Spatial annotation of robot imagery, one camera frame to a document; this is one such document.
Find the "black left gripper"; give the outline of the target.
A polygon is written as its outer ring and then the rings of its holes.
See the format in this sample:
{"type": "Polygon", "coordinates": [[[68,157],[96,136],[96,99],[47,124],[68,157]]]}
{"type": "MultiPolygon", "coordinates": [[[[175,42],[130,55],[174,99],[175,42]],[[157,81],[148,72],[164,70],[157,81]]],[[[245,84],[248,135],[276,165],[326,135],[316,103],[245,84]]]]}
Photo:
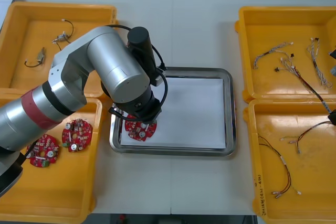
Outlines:
{"type": "Polygon", "coordinates": [[[141,96],[131,102],[124,103],[122,110],[132,116],[132,119],[144,123],[152,123],[161,112],[160,102],[153,94],[141,96]]]}

